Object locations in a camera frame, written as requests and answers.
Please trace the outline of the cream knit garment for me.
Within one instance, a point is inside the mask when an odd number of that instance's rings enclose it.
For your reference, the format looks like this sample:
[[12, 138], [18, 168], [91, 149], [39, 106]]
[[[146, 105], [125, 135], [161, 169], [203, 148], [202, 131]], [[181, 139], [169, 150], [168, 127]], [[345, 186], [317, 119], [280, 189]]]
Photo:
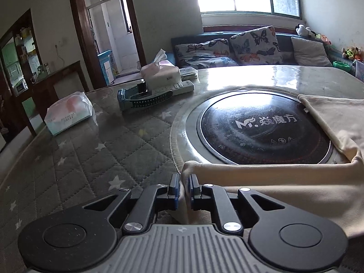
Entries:
[[255, 189], [305, 211], [326, 217], [349, 238], [363, 235], [363, 100], [299, 95], [345, 164], [223, 165], [185, 162], [183, 185], [196, 174], [200, 183], [228, 192]]

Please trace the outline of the round black induction cooktop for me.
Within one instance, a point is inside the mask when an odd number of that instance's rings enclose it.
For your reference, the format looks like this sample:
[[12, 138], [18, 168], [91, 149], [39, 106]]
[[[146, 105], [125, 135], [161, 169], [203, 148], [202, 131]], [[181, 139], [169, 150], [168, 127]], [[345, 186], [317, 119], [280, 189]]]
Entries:
[[226, 164], [326, 163], [333, 145], [296, 97], [276, 91], [228, 92], [204, 102], [196, 130]]

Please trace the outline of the white power strip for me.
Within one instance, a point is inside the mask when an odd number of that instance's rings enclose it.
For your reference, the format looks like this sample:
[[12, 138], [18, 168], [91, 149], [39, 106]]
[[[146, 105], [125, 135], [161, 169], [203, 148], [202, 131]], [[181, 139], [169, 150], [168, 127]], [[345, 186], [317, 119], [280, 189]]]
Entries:
[[177, 96], [177, 95], [188, 93], [188, 92], [193, 92], [194, 84], [190, 80], [186, 80], [186, 81], [178, 82], [178, 83], [171, 84], [168, 86], [162, 86], [162, 87], [153, 89], [152, 93], [161, 94], [161, 93], [168, 92], [168, 91], [171, 91], [173, 96]]

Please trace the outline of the soft tissue pack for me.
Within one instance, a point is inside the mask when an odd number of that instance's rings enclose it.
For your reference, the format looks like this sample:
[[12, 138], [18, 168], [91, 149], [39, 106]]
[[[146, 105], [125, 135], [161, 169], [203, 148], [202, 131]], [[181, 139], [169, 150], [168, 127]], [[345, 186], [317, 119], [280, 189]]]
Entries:
[[84, 92], [74, 92], [51, 105], [45, 123], [53, 136], [93, 115], [93, 105]]

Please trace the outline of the small green packet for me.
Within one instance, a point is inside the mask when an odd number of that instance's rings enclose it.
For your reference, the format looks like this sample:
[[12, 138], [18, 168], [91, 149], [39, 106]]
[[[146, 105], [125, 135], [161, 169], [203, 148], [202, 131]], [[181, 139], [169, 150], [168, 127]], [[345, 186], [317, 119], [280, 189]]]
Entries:
[[191, 80], [198, 78], [198, 70], [193, 67], [184, 67], [179, 70], [181, 81]]

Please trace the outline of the left butterfly pillow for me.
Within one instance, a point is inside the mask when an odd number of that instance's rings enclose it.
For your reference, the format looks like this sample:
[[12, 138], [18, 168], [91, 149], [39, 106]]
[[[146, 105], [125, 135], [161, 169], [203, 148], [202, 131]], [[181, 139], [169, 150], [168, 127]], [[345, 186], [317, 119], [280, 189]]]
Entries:
[[215, 67], [234, 67], [227, 39], [214, 39], [204, 43], [177, 44], [174, 47], [179, 67], [193, 67], [197, 70]]

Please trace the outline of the butterfly pillow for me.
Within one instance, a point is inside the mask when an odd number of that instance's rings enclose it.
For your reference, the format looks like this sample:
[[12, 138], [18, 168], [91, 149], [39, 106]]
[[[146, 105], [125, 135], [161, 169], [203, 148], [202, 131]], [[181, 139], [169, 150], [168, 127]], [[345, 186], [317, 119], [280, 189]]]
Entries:
[[283, 62], [275, 27], [261, 27], [233, 35], [229, 42], [241, 65], [276, 65]]
[[177, 44], [174, 47], [179, 67], [193, 67], [197, 70], [215, 67], [234, 67], [227, 39], [214, 39], [204, 43]]

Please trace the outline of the blue children's cabinet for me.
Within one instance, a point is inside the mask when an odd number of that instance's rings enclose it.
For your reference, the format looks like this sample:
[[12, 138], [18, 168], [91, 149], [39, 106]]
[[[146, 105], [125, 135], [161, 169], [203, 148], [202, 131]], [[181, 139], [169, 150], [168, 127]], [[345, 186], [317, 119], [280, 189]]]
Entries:
[[115, 80], [115, 69], [113, 67], [114, 58], [111, 50], [104, 51], [97, 55], [101, 66], [102, 74], [106, 81], [106, 85], [110, 85]]

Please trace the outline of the right butterfly pillow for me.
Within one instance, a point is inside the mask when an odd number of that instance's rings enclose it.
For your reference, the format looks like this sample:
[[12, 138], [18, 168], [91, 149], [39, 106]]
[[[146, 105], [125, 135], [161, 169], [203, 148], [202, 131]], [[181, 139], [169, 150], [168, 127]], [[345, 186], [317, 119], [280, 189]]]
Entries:
[[261, 27], [233, 35], [229, 42], [241, 65], [276, 65], [283, 62], [275, 27]]

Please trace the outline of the dark wooden display cabinet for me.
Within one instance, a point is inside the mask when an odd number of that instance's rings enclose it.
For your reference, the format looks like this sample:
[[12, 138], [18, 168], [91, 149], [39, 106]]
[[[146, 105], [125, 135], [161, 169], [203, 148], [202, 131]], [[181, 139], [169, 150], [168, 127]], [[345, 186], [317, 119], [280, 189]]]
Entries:
[[72, 74], [88, 92], [80, 61], [50, 71], [41, 60], [31, 10], [27, 10], [1, 37], [1, 137], [6, 144], [25, 128], [37, 135], [31, 118], [44, 120], [47, 109], [60, 99], [54, 85]]

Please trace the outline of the blue sofa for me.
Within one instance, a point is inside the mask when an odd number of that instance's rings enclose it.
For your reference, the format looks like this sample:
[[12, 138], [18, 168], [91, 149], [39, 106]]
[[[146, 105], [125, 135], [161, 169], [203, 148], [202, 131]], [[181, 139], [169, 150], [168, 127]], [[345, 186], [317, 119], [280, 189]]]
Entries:
[[277, 33], [272, 26], [171, 39], [173, 62], [196, 70], [244, 65], [336, 67], [363, 80], [363, 61], [342, 57], [322, 40]]

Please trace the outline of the grey cushion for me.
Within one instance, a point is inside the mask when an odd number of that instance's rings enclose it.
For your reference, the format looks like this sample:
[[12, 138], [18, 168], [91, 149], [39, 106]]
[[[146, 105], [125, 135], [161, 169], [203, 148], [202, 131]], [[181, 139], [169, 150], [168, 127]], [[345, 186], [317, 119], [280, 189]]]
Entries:
[[294, 49], [294, 59], [299, 65], [312, 67], [333, 66], [327, 57], [323, 43], [298, 37], [291, 37], [291, 42]]

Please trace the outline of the green bowl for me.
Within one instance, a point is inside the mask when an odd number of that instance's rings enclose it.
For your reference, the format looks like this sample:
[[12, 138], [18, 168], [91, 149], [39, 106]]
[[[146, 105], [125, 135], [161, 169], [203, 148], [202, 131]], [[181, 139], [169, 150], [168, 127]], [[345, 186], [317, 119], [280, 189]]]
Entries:
[[340, 70], [344, 70], [344, 71], [350, 73], [353, 66], [352, 66], [352, 64], [349, 65], [349, 64], [344, 63], [344, 62], [334, 61], [333, 62], [333, 67], [338, 68]]

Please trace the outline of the panda plush toy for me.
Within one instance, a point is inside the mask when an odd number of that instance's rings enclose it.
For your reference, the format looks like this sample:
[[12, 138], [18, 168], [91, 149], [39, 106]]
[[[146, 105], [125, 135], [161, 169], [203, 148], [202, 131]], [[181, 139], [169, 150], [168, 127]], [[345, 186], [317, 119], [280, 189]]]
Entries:
[[316, 33], [312, 31], [309, 27], [299, 24], [295, 27], [296, 33], [303, 38], [315, 39]]

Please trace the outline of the colourful plush toys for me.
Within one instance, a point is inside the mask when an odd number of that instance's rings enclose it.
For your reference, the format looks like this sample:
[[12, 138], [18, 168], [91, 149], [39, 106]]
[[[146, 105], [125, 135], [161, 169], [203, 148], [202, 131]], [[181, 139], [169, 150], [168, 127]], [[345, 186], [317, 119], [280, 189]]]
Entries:
[[342, 48], [342, 57], [350, 61], [363, 61], [363, 50], [361, 48], [351, 46], [348, 49]]

